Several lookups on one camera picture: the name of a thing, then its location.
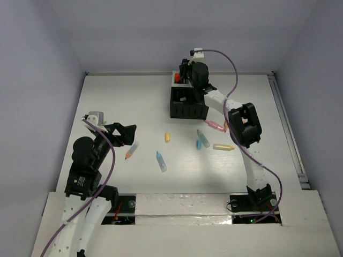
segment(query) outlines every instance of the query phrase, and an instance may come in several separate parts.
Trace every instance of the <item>black box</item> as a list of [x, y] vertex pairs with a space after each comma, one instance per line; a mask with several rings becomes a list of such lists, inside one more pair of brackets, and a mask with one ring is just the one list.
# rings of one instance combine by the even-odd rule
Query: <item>black box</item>
[[170, 117], [173, 119], [206, 119], [208, 107], [198, 102], [190, 87], [171, 87]]

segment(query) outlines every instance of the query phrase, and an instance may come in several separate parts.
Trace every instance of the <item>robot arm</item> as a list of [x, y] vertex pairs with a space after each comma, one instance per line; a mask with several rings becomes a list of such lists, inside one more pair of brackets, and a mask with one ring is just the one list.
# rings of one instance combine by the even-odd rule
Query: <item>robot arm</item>
[[[204, 100], [206, 106], [215, 109], [216, 111], [223, 113], [223, 105], [226, 96], [223, 95], [219, 90], [212, 90], [204, 95]], [[242, 103], [236, 102], [232, 99], [228, 99], [226, 102], [226, 107], [229, 111], [236, 110], [242, 107]], [[243, 146], [246, 152], [248, 152], [251, 156], [253, 156], [256, 160], [261, 162], [260, 160], [260, 150], [259, 144], [253, 143], [250, 145], [249, 148]], [[243, 157], [243, 162], [245, 166], [245, 170], [247, 172], [247, 187], [252, 189], [253, 191], [257, 191], [258, 189], [263, 189], [267, 186], [268, 181], [265, 177], [264, 170], [261, 166], [258, 166], [255, 162], [253, 162], [250, 158], [248, 158], [242, 150], [240, 150]]]
[[[226, 96], [209, 83], [208, 67], [203, 63], [204, 53], [199, 50], [202, 50], [202, 48], [194, 48], [194, 51], [191, 51], [192, 58], [182, 60], [179, 66], [181, 83], [189, 83], [193, 87], [193, 95], [198, 102], [204, 101], [207, 107], [224, 114], [223, 105]], [[262, 128], [255, 107], [252, 103], [242, 104], [228, 99], [226, 108], [230, 128], [232, 129], [230, 134], [234, 133], [235, 138], [238, 140], [238, 142], [234, 140], [235, 143], [239, 144], [243, 150], [259, 163], [262, 163], [259, 150]], [[248, 196], [245, 199], [231, 197], [231, 202], [233, 202], [233, 199], [235, 201], [232, 210], [234, 212], [260, 211], [267, 201], [274, 198], [274, 195], [265, 177], [263, 167], [246, 156], [241, 147], [240, 151], [247, 173]]]
[[[99, 192], [101, 188], [99, 167], [108, 154], [110, 146], [93, 127], [102, 131], [114, 147], [120, 147], [133, 143], [136, 125], [127, 127], [120, 123], [104, 125], [102, 112], [90, 112], [85, 119], [92, 124], [86, 127], [95, 135], [95, 139], [82, 137], [73, 144], [73, 163], [65, 188], [66, 198], [61, 225], [66, 224], [66, 221], [90, 198], [92, 203], [55, 237], [49, 257], [85, 257], [106, 213], [111, 208], [118, 207], [116, 187], [106, 185]], [[113, 135], [115, 130], [118, 130], [120, 135]]]

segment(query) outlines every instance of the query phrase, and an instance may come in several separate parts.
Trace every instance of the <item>light blue marker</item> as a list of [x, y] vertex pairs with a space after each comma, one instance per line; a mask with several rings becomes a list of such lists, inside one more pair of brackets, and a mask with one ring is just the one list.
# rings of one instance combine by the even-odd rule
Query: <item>light blue marker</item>
[[210, 147], [210, 143], [208, 142], [208, 140], [205, 138], [204, 134], [200, 130], [198, 130], [198, 138], [202, 141], [205, 148]]
[[166, 172], [167, 171], [167, 166], [166, 166], [166, 164], [165, 164], [165, 162], [163, 160], [162, 155], [159, 152], [156, 152], [156, 159], [157, 159], [157, 161], [159, 163], [161, 171], [162, 172]]
[[200, 150], [202, 148], [202, 141], [200, 139], [197, 140], [197, 149]]

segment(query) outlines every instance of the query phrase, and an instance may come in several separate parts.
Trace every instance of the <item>screw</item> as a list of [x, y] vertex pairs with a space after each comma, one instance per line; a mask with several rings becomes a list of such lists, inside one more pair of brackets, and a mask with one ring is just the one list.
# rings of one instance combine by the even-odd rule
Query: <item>screw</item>
[[129, 201], [129, 207], [130, 208], [134, 208], [136, 206], [136, 202], [135, 201]]
[[237, 207], [238, 206], [238, 201], [236, 199], [233, 199], [231, 202], [230, 202], [230, 205], [231, 207]]
[[275, 206], [275, 205], [277, 205], [277, 200], [276, 199], [271, 199], [270, 200], [270, 204], [272, 205], [272, 206]]

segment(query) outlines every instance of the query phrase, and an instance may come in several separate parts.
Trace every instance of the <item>gray wall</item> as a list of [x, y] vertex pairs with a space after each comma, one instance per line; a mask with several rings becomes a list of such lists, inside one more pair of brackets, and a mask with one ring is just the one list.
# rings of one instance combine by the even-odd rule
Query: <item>gray wall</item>
[[277, 71], [312, 188], [343, 254], [343, 1], [321, 0]]
[[[281, 64], [316, 0], [50, 0], [86, 71], [170, 71], [194, 47], [240, 71]], [[211, 70], [231, 69], [206, 55]]]
[[0, 256], [31, 256], [84, 73], [49, 3], [0, 1]]

